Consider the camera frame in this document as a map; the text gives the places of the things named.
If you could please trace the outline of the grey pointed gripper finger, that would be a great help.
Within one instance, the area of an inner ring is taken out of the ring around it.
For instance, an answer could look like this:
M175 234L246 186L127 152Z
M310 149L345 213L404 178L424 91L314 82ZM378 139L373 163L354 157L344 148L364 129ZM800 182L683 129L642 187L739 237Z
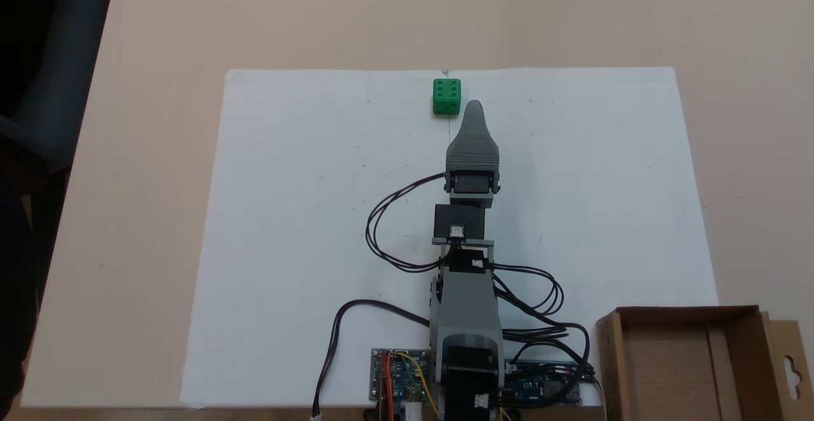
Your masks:
M478 100L467 103L460 128L446 151L446 171L499 171L499 148Z

